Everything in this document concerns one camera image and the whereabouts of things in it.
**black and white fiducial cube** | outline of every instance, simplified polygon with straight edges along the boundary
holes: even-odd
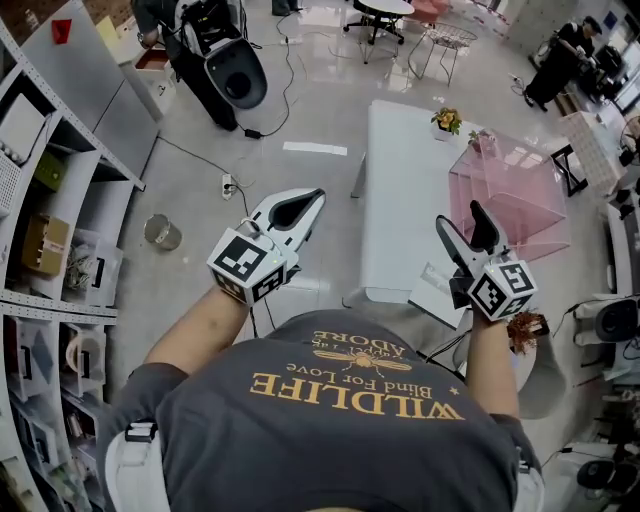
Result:
[[[487,265],[469,296],[491,321],[515,315],[538,291],[525,261]]]
[[[220,289],[249,306],[284,284],[286,275],[283,254],[258,243],[227,228],[207,259]]]
[[[284,284],[284,267],[276,269],[258,284],[253,285],[253,301],[258,302],[262,297],[271,293],[278,286]]]
[[[224,290],[229,295],[232,295],[239,301],[247,302],[244,296],[244,288],[231,281],[231,279],[227,279],[225,276],[219,274],[215,270],[213,271],[213,276],[215,277],[216,283],[218,283],[220,289]]]
[[[255,269],[258,268],[266,254],[267,251],[263,251],[255,244],[237,236],[218,255],[214,264],[226,270],[232,276],[246,282]]]

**shoulder strap buckle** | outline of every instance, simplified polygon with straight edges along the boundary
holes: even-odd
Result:
[[[124,440],[128,443],[151,443],[158,431],[158,425],[150,419],[129,423],[124,432]]]

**bee graphic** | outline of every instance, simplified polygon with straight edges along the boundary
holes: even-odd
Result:
[[[384,378],[384,375],[380,373],[378,367],[381,368],[390,368],[392,370],[402,370],[409,371],[411,370],[411,366],[403,363],[396,363],[395,361],[387,361],[385,359],[378,359],[377,357],[367,354],[362,350],[355,351],[353,347],[351,347],[349,354],[344,354],[342,352],[326,352],[324,350],[314,350],[313,353],[318,357],[322,357],[324,359],[333,359],[335,361],[348,361],[349,366],[343,368],[342,371],[345,372],[355,364],[356,366],[360,366],[361,368],[374,368],[380,377]]]

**small flower pot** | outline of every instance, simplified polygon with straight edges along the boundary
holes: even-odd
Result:
[[[441,140],[443,142],[446,142],[452,139],[454,135],[453,132],[443,130],[442,128],[440,128],[438,123],[431,123],[431,131],[433,132],[434,139]]]

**pink transparent box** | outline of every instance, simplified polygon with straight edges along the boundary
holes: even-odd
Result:
[[[561,175],[523,142],[491,133],[471,144],[449,171],[451,220],[471,239],[473,199],[495,215],[520,259],[533,261],[571,243]]]

